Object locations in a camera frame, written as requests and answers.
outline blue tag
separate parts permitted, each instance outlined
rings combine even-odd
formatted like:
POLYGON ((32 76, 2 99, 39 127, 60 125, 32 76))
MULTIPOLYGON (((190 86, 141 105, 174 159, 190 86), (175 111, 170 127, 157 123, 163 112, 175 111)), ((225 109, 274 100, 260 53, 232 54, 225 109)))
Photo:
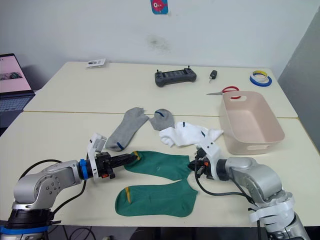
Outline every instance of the blue tag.
POLYGON ((168 0, 150 0, 151 8, 154 14, 168 13, 168 0))

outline gray sock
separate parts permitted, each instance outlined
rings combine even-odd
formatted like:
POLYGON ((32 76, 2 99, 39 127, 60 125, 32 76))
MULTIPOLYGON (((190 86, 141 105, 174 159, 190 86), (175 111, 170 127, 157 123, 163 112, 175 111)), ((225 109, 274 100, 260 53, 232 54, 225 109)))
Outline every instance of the gray sock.
POLYGON ((149 119, 154 130, 161 131, 169 127, 175 128, 174 117, 171 112, 166 109, 158 109, 154 112, 154 117, 149 119))
POLYGON ((122 122, 106 141, 105 148, 117 152, 125 149, 136 131, 138 131, 148 119, 149 117, 144 114, 143 108, 134 107, 126 111, 122 122))

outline gray wall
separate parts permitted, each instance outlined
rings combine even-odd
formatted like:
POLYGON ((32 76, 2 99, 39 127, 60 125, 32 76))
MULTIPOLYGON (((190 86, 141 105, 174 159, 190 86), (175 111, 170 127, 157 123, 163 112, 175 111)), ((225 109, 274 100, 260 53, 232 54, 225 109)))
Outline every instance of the gray wall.
POLYGON ((320 150, 319 10, 281 74, 279 83, 306 131, 320 150))
POLYGON ((279 77, 320 0, 0 0, 0 53, 34 88, 67 61, 267 67, 279 77))

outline remote controller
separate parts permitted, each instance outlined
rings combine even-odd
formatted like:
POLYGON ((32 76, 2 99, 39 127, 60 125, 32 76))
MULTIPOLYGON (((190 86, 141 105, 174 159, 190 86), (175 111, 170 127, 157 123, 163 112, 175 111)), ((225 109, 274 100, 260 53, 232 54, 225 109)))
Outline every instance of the remote controller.
POLYGON ((167 84, 177 84, 183 82, 194 82, 196 81, 197 75, 190 66, 188 68, 176 71, 161 72, 159 70, 154 74, 155 84, 162 88, 167 84))

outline laptop keyboard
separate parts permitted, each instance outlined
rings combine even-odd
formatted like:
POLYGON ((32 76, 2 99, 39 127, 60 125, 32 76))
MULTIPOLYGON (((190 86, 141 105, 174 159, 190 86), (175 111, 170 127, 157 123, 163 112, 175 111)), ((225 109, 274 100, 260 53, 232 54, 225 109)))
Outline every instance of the laptop keyboard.
POLYGON ((21 97, 0 100, 0 112, 20 111, 24 109, 30 99, 31 97, 21 97))

